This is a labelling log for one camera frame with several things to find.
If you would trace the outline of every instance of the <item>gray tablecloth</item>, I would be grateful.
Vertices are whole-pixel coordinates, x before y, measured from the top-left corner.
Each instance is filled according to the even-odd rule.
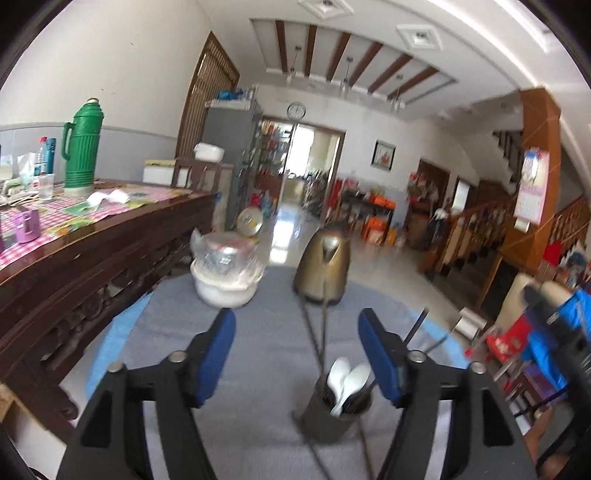
[[[310,451],[290,419],[305,408],[318,378],[318,366],[292,291],[294,270],[271,267],[253,300],[236,310],[237,332],[214,396],[194,416],[210,461],[220,480],[322,479]],[[404,337],[415,316],[400,301],[350,282],[343,300],[329,310],[327,364],[347,356],[352,365],[367,362],[357,333],[359,312],[371,307],[386,327]],[[317,331],[320,309],[310,306]],[[162,282],[132,330],[122,353],[129,368],[161,361],[184,349],[206,330],[216,310],[197,297],[190,275]],[[410,343],[426,348],[433,339],[420,329]],[[442,349],[431,354],[450,364]],[[440,419],[427,478],[439,478],[449,408],[440,403]],[[374,391],[363,417],[369,454],[376,473],[391,444],[401,411]],[[155,479],[167,479],[154,406],[145,404],[148,449]],[[357,429],[338,445],[317,447],[335,479],[367,478]]]

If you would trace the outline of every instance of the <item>gold kettle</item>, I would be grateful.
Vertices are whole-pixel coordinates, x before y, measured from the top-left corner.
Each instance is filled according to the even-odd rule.
[[[349,239],[331,228],[319,229],[304,250],[294,278],[294,288],[308,300],[324,299],[324,281],[329,303],[345,294],[351,248]]]

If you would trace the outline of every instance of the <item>white spoon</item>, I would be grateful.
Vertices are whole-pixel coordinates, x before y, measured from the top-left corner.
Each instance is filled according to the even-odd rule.
[[[330,412],[333,417],[340,417],[343,411],[343,405],[347,399],[363,388],[370,373],[371,369],[368,364],[359,364],[345,377],[345,380],[343,380],[343,393],[340,400]]]
[[[351,365],[347,357],[341,356],[337,358],[330,369],[326,384],[335,394],[335,405],[340,401],[343,394],[343,381],[345,377],[351,372]]]

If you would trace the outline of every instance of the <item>wooden pillar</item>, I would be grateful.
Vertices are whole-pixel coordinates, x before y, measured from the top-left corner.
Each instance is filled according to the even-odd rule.
[[[521,271],[535,273],[552,229],[560,182],[560,108],[545,88],[520,92],[523,103],[523,149],[538,147],[550,153],[548,187],[540,225],[527,233],[515,229],[514,216],[507,221],[502,256]]]

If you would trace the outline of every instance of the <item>staircase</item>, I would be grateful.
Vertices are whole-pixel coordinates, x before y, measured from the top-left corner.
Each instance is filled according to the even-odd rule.
[[[488,202],[447,219],[420,271],[461,310],[474,309],[505,236],[514,199]]]
[[[519,183],[521,179],[521,167],[523,166],[523,130],[510,131],[500,130],[492,133],[499,141],[499,148],[503,152],[503,157],[507,160],[512,184]]]
[[[512,219],[515,198],[485,203],[446,220],[443,233],[427,253],[419,271],[458,308],[477,310],[480,294]],[[561,258],[577,241],[585,242],[591,213],[580,196],[553,219],[550,242],[561,243]]]

